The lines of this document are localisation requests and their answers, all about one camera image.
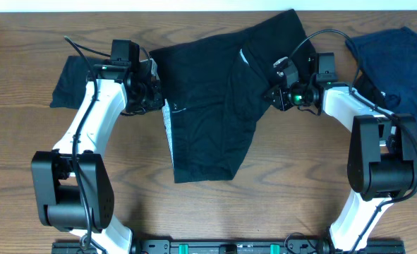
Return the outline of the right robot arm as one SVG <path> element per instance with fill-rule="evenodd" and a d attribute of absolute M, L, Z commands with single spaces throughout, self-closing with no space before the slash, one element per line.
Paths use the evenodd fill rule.
<path fill-rule="evenodd" d="M 314 54 L 308 61 L 307 81 L 289 57 L 275 61 L 273 86 L 264 98 L 281 111 L 314 106 L 351 133 L 346 165 L 351 192 L 326 236 L 310 244 L 310 252 L 366 253 L 368 237 L 384 212 L 417 192 L 415 118 L 382 109 L 340 82 L 334 54 Z"/>

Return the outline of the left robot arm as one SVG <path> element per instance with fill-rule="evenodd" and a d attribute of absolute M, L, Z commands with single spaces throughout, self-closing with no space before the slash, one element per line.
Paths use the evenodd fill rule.
<path fill-rule="evenodd" d="M 141 253 L 133 230 L 114 214 L 114 190 L 104 165 L 111 132 L 122 114 L 164 106 L 157 64 L 95 65 L 70 127 L 50 151 L 37 151 L 31 171 L 41 223 L 79 237 L 53 243 L 53 253 Z"/>

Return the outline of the black shorts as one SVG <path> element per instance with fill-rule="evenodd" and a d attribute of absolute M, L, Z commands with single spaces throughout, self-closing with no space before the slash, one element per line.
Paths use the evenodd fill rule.
<path fill-rule="evenodd" d="M 288 56 L 308 79 L 314 47 L 294 10 L 245 30 L 156 49 L 176 183 L 228 181 L 268 110 L 264 94 Z"/>

